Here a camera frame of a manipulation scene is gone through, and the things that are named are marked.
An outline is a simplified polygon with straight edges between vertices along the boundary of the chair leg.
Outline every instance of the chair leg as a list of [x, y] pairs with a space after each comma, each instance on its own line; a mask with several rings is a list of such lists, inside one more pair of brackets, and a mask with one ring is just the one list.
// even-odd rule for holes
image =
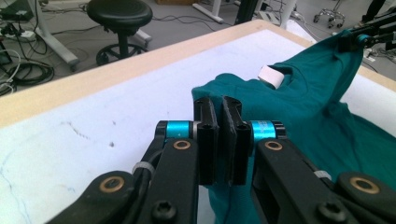
[[119, 34], [119, 45], [120, 45], [120, 58], [125, 59], [129, 57], [128, 50], [128, 36]]

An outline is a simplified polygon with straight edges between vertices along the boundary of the white cable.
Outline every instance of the white cable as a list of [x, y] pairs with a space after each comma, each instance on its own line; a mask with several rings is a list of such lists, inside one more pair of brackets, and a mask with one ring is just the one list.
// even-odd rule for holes
[[140, 162], [138, 162], [138, 163], [134, 166], [134, 169], [132, 170], [132, 174], [134, 173], [134, 171], [135, 171], [137, 168], [148, 169], [149, 172], [151, 173], [151, 176], [154, 176], [154, 173], [155, 173], [154, 166], [152, 166], [151, 163], [149, 163], [149, 162], [147, 162], [147, 161], [140, 161]]
[[17, 51], [15, 51], [15, 50], [13, 50], [13, 49], [2, 49], [2, 50], [0, 50], [0, 52], [6, 52], [6, 51], [11, 51], [11, 52], [13, 52], [13, 53], [15, 53], [17, 56], [18, 56], [18, 65], [17, 65], [17, 68], [15, 69], [15, 71], [14, 71], [14, 73], [7, 79], [7, 80], [5, 80], [5, 82], [12, 82], [12, 78], [14, 78], [15, 77], [15, 75], [17, 75], [17, 73], [18, 73], [18, 70], [20, 70], [20, 66], [21, 66], [21, 56], [20, 56], [20, 54], [17, 52]]

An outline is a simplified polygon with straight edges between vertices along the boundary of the table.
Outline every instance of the table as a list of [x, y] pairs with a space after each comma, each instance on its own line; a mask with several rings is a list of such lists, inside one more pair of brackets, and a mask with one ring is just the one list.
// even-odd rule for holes
[[[257, 78], [310, 45], [251, 21], [0, 98], [0, 223], [45, 222], [100, 174], [131, 171], [159, 120], [192, 120], [191, 88]], [[350, 89], [351, 110], [396, 135], [396, 83], [361, 68]]]
[[[67, 49], [58, 39], [56, 39], [51, 33], [47, 26], [47, 22], [44, 20], [43, 12], [41, 11], [41, 7], [38, 5], [38, 0], [27, 0], [30, 4], [32, 12], [34, 13], [38, 27], [35, 31], [43, 38], [46, 44], [52, 48], [54, 52], [56, 52], [59, 57], [61, 57], [69, 66], [72, 71], [75, 70], [76, 65], [79, 63], [79, 58], [74, 55], [69, 49]], [[136, 37], [140, 38], [145, 47], [148, 45], [149, 41], [151, 41], [151, 36], [143, 32], [142, 30], [138, 30], [136, 33]]]

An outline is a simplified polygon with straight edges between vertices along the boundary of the screw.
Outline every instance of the screw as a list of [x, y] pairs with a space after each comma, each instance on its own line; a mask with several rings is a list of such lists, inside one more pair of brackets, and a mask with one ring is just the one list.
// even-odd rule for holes
[[152, 206], [151, 217], [156, 223], [171, 223], [177, 216], [177, 209], [168, 201], [158, 201]]
[[317, 209], [329, 221], [334, 223], [344, 223], [347, 221], [347, 214], [337, 203], [320, 203]]
[[120, 181], [118, 179], [110, 179], [105, 183], [105, 187], [107, 189], [113, 189], [115, 188], [118, 184], [120, 183]]

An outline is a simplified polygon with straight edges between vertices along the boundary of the green t-shirt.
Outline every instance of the green t-shirt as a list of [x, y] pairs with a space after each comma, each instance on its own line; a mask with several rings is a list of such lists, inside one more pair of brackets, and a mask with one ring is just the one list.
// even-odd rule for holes
[[[277, 90], [257, 79], [221, 74], [194, 88], [193, 99], [210, 96], [219, 114], [222, 96], [236, 98], [242, 102], [243, 120], [280, 120], [288, 138], [333, 180], [342, 172], [358, 171], [396, 189], [396, 138], [351, 114], [347, 104], [339, 102], [362, 59], [362, 49], [338, 51], [342, 34], [271, 65], [285, 75]], [[208, 187], [217, 223], [259, 223], [250, 199], [252, 166], [250, 158], [245, 186]]]

